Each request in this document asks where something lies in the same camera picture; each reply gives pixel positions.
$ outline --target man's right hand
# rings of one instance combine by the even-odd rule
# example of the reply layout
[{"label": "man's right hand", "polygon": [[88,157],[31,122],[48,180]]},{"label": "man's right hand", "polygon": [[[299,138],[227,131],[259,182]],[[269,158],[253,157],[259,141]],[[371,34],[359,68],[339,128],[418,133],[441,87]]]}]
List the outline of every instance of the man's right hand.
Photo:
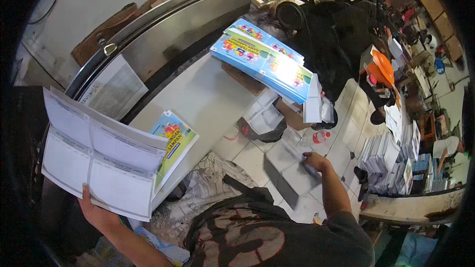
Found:
[{"label": "man's right hand", "polygon": [[331,167],[329,160],[319,153],[304,153],[304,164],[308,164],[311,167],[315,168],[318,172],[323,172],[324,170]]}]

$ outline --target paper sheet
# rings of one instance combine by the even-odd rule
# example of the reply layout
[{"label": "paper sheet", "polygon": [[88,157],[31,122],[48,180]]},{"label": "paper sheet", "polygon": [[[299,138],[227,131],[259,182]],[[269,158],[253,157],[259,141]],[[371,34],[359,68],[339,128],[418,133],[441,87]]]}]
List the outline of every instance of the paper sheet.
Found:
[{"label": "paper sheet", "polygon": [[141,169],[156,172],[166,151],[134,141],[91,120],[94,149],[106,156]]},{"label": "paper sheet", "polygon": [[147,91],[145,84],[120,54],[97,76],[79,101],[119,121]]},{"label": "paper sheet", "polygon": [[63,189],[81,197],[82,185],[87,183],[92,149],[71,140],[53,127],[49,128],[47,136],[43,174],[54,183],[60,181]]},{"label": "paper sheet", "polygon": [[43,88],[46,112],[51,124],[83,145],[92,147],[89,136],[89,117],[78,108],[65,103],[61,98]]},{"label": "paper sheet", "polygon": [[107,157],[95,157],[91,167],[91,195],[108,210],[140,221],[149,220],[153,179],[150,175],[118,164]]}]

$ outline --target booklet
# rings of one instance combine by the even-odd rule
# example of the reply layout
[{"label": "booklet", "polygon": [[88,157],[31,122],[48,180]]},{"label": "booklet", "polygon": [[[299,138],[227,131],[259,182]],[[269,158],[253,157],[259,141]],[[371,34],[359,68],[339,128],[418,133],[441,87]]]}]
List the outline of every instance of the booklet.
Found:
[{"label": "booklet", "polygon": [[155,175],[168,140],[101,115],[58,90],[43,89],[50,127],[41,172],[102,208],[148,222]]},{"label": "booklet", "polygon": [[271,46],[229,28],[210,48],[216,58],[264,83],[286,99],[306,101],[312,72]]},{"label": "booklet", "polygon": [[167,140],[166,156],[163,158],[155,178],[153,191],[153,197],[155,197],[186,153],[198,140],[199,135],[169,110],[163,112],[149,133]]}]

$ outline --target wire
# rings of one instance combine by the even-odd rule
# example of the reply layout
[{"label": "wire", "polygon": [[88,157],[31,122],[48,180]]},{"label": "wire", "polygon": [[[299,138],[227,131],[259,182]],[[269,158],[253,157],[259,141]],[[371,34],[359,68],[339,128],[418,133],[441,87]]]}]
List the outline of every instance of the wire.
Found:
[{"label": "wire", "polygon": [[33,24],[37,24],[37,23],[39,23],[41,20],[43,20],[43,19],[50,13],[50,11],[53,9],[53,7],[54,7],[55,4],[56,4],[56,1],[57,1],[57,0],[55,0],[55,1],[53,2],[53,4],[52,4],[51,7],[48,9],[48,11],[46,12],[46,14],[44,14],[41,18],[39,18],[37,21],[34,21],[34,22],[27,22],[27,24],[28,24],[28,25],[33,25]]}]

